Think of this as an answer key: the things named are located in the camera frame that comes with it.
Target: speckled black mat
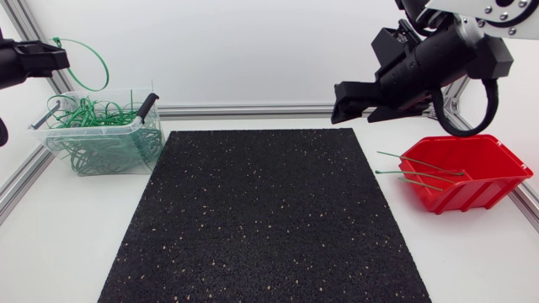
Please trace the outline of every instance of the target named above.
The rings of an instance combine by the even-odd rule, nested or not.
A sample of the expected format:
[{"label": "speckled black mat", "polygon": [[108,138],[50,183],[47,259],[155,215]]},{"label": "speckled black mat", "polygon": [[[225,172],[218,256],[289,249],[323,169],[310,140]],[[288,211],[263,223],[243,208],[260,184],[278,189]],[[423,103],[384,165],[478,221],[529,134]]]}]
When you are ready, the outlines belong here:
[{"label": "speckled black mat", "polygon": [[173,132],[100,302],[430,302],[350,129]]}]

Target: red plastic bin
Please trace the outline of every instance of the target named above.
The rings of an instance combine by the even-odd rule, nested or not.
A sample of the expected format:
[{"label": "red plastic bin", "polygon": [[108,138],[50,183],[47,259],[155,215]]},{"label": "red plastic bin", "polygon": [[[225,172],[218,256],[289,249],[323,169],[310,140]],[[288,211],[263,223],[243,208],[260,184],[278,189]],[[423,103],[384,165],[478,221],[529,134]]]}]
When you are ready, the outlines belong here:
[{"label": "red plastic bin", "polygon": [[427,137],[403,154],[462,176],[443,173],[435,168],[402,159],[404,172],[428,173],[455,183],[427,176],[405,173],[406,178],[442,191],[411,183],[428,211],[491,209],[533,172],[507,147],[491,135],[468,138],[455,136]]}]

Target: green zip tie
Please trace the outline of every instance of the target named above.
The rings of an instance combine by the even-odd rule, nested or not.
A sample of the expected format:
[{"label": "green zip tie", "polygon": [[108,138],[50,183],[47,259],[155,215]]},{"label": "green zip tie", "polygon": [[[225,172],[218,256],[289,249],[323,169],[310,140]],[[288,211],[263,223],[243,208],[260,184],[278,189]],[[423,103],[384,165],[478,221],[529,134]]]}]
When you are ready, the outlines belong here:
[{"label": "green zip tie", "polygon": [[399,180],[404,181],[404,182],[408,182],[408,183],[414,183],[414,184],[417,184],[417,185],[425,186],[425,187],[428,187],[429,189],[436,189],[438,191],[444,191],[443,189],[437,188],[435,186],[428,185],[428,184],[421,183],[421,182],[417,182],[417,181],[413,181],[413,180],[406,179],[406,178],[399,178]]},{"label": "green zip tie", "polygon": [[82,42],[71,40],[71,39],[60,39],[58,37],[54,37],[54,38],[52,38],[52,40],[55,41],[56,45],[58,47],[60,47],[60,48],[61,48],[61,42],[62,41],[69,41],[69,42],[76,43],[78,45],[82,45],[82,46],[86,47],[87,49],[89,49],[90,51],[92,51],[93,54],[96,55],[99,58],[99,60],[101,61],[101,64],[103,64],[104,72],[105,72],[107,78],[106,78],[106,80],[104,82],[104,86],[102,88],[100,88],[100,89],[93,89],[93,88],[89,88],[86,85],[84,85],[82,82],[80,82],[80,80],[78,80],[78,78],[75,76],[75,74],[73,73],[71,68],[68,67],[67,72],[69,72],[71,77],[73,77],[73,80],[75,80],[75,82],[78,83],[78,85],[82,86],[83,88],[85,88],[85,89],[87,89],[87,90],[89,90],[91,92],[98,92],[98,91],[104,90],[107,87],[107,85],[109,85],[109,68],[107,67],[107,64],[104,62],[103,58],[99,55],[99,53],[97,51],[95,51],[93,48],[91,48],[88,45],[85,45]]},{"label": "green zip tie", "polygon": [[396,171],[396,172],[381,172],[381,171],[374,171],[375,173],[378,173],[378,174],[384,174],[384,173],[407,173],[407,174],[414,174],[414,175],[419,175],[419,176],[425,176],[425,177],[429,177],[429,178],[436,178],[436,179],[439,179],[439,180],[442,180],[442,181],[446,181],[446,182],[449,182],[449,183],[455,183],[455,181],[451,181],[449,179],[446,179],[446,178],[440,178],[440,177],[437,177],[435,175],[431,175],[431,174],[428,174],[428,173],[416,173],[416,172],[403,172],[403,171]]},{"label": "green zip tie", "polygon": [[398,156],[398,155],[393,155],[393,154],[390,154],[388,152],[384,152],[384,151],[377,151],[377,153],[380,153],[382,155],[386,155],[386,156],[391,156],[391,157],[397,157],[397,158],[401,158],[401,159],[404,159],[404,160],[408,160],[408,161],[411,161],[411,162],[416,162],[416,163],[419,163],[419,164],[423,164],[425,166],[428,166],[428,167],[432,167],[432,168],[435,168],[443,173],[449,173],[449,174],[452,174],[452,175],[455,175],[455,176],[464,176],[464,172],[459,172],[459,173],[454,173],[454,172],[450,172],[448,170],[445,170],[443,168],[439,168],[439,167],[436,167],[432,164],[428,164],[428,163],[425,163],[425,162],[421,162],[419,160],[415,160],[415,159],[412,159],[412,158],[409,158],[409,157],[404,157],[404,156]]}]

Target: white backdrop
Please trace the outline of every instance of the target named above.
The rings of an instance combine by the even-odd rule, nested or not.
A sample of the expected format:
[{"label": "white backdrop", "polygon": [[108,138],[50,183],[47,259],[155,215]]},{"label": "white backdrop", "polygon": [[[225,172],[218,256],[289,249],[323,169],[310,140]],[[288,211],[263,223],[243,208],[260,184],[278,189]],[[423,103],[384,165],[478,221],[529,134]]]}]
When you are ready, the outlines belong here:
[{"label": "white backdrop", "polygon": [[[27,0],[44,34],[81,40],[111,88],[148,87],[160,104],[332,104],[335,83],[374,81],[371,42],[404,18],[393,0]],[[73,70],[100,87],[88,51]]]}]

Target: transparent plastic box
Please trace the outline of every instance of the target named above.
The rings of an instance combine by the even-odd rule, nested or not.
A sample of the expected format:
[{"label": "transparent plastic box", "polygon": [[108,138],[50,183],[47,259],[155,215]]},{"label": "transparent plastic box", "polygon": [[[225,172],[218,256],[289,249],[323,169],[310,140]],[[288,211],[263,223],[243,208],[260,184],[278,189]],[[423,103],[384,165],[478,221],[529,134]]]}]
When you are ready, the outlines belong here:
[{"label": "transparent plastic box", "polygon": [[[155,105],[158,96],[151,89],[76,91],[62,96],[69,98],[52,98],[50,110],[29,126],[29,132],[77,175],[149,174],[153,171],[165,139]],[[51,128],[58,123],[56,117],[62,119],[61,114],[55,113],[73,111],[82,98],[114,102],[123,110],[135,110],[137,114],[128,125]],[[96,107],[96,113],[100,110],[105,108]]]}]

